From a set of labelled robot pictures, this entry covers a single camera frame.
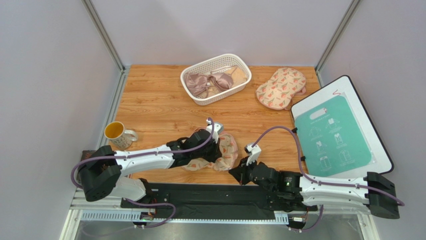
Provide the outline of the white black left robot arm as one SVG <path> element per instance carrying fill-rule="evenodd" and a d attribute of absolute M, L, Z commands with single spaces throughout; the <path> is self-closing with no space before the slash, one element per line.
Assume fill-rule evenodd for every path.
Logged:
<path fill-rule="evenodd" d="M 219 139 L 222 131 L 219 124 L 208 125 L 190 137 L 137 151 L 113 151 L 109 145 L 105 145 L 92 157 L 76 165 L 72 176 L 78 176 L 79 188 L 88 202 L 108 196 L 139 201 L 147 194 L 147 183 L 131 179 L 129 175 L 153 169 L 182 167 L 194 159 L 215 162 L 222 156 Z"/>

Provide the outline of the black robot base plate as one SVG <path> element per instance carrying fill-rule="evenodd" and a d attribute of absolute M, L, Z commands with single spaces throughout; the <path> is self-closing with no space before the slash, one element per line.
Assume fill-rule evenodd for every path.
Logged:
<path fill-rule="evenodd" d="M 299 199 L 278 197 L 257 185 L 149 183 L 148 193 L 139 200 L 155 204 L 154 216 L 263 219 L 275 211 L 284 213 L 317 213 L 318 207 L 307 207 Z"/>

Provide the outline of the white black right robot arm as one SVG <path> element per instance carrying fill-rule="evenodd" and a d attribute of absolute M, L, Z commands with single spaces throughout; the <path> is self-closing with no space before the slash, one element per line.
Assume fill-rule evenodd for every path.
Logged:
<path fill-rule="evenodd" d="M 384 219 L 399 219 L 395 184 L 376 172 L 365 177 L 328 178 L 276 170 L 243 158 L 228 172 L 240 185 L 254 183 L 266 191 L 267 204 L 285 212 L 332 206 L 367 211 Z"/>

